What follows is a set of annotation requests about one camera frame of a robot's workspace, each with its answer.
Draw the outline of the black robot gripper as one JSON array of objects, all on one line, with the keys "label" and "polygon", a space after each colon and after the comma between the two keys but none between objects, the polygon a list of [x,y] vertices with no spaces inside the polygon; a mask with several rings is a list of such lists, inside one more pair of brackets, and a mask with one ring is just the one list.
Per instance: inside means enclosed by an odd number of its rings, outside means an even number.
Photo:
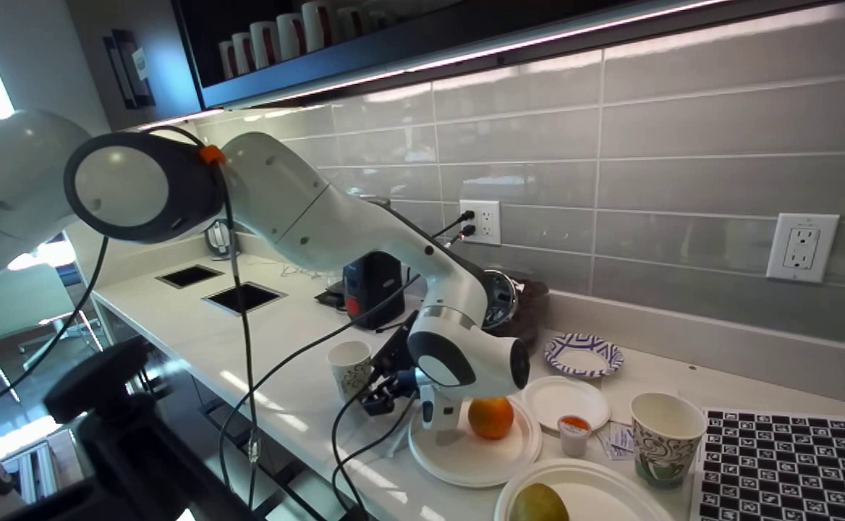
[{"label": "black robot gripper", "polygon": [[383,416],[397,407],[400,396],[413,396],[417,392],[417,363],[409,351],[409,324],[402,324],[374,357],[374,380],[361,396],[361,407],[370,416]]}]

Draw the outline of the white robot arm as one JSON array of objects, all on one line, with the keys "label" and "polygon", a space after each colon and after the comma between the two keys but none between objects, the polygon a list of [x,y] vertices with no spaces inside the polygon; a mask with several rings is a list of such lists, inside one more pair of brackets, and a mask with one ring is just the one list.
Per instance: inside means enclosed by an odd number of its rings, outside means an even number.
[{"label": "white robot arm", "polygon": [[351,198],[266,133],[224,147],[153,133],[93,135],[54,112],[0,118],[0,269],[80,219],[104,237],[163,244],[228,212],[289,263],[332,273],[386,253],[426,282],[409,354],[433,393],[509,396],[529,383],[529,354],[496,337],[491,274],[394,209]]}]

